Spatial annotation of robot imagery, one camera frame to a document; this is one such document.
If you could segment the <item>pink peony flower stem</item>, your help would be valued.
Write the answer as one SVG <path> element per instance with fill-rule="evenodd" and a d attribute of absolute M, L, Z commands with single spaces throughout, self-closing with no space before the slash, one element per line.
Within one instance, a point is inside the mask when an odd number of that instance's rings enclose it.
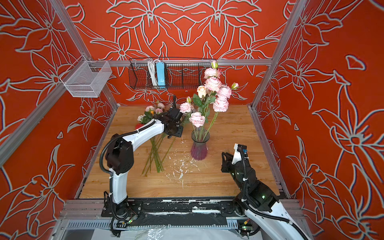
<path fill-rule="evenodd" d="M 190 97 L 187 97 L 187 100 L 180 105 L 180 112 L 185 116 L 185 121 L 190 121 L 194 126 L 196 140 L 203 141 L 203 128 L 206 117 L 196 110 Z"/>

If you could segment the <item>purple glass fluted vase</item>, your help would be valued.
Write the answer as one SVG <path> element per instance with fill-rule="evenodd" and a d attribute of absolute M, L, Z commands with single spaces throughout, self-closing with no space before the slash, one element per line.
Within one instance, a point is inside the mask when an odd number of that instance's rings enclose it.
<path fill-rule="evenodd" d="M 207 130 L 197 129 L 191 133 L 193 145 L 191 156 L 197 161 L 204 160 L 208 155 L 207 142 L 210 139 L 210 133 Z"/>

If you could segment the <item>cream rose flower stem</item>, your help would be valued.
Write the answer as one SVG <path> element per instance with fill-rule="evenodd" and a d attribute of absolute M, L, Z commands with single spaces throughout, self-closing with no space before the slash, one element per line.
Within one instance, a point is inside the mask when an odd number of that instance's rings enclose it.
<path fill-rule="evenodd" d="M 206 117 L 206 122 L 208 121 L 208 116 L 210 114 L 209 110 L 209 94 L 205 86 L 199 86 L 197 88 L 197 94 L 193 95 L 193 104 L 197 111 L 201 112 Z"/>

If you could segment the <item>green flower stem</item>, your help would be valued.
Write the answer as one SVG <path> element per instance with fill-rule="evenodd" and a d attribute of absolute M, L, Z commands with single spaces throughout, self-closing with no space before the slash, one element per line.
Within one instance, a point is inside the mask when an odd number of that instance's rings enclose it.
<path fill-rule="evenodd" d="M 212 61 L 211 67 L 205 70 L 206 81 L 204 84 L 209 94 L 209 105 L 213 105 L 213 102 L 216 100 L 216 91 L 218 91 L 218 88 L 223 85 L 220 80 L 220 75 L 221 70 L 219 69 L 217 61 Z"/>

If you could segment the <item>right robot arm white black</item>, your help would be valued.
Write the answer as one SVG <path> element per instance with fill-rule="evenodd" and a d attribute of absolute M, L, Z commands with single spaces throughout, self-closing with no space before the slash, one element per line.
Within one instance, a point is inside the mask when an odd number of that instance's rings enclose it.
<path fill-rule="evenodd" d="M 273 240 L 310 239 L 271 188 L 258 180 L 250 165 L 247 146 L 235 144 L 233 154 L 222 152 L 221 171 L 229 173 L 240 190 L 230 210 L 247 217 L 239 226 L 238 234 L 250 237 L 264 231 Z"/>

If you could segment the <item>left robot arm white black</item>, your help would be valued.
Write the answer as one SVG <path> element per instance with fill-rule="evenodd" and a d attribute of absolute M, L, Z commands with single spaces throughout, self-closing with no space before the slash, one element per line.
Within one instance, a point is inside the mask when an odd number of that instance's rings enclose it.
<path fill-rule="evenodd" d="M 173 96 L 170 109 L 155 116 L 149 123 L 137 130 L 125 134 L 113 135 L 100 155 L 100 168 L 110 175 L 110 190 L 106 209 L 111 210 L 114 220 L 124 221 L 133 214 L 127 203 L 128 172 L 134 165 L 134 152 L 142 144 L 157 135 L 168 138 L 181 137 L 182 113 L 176 106 L 177 97 Z"/>

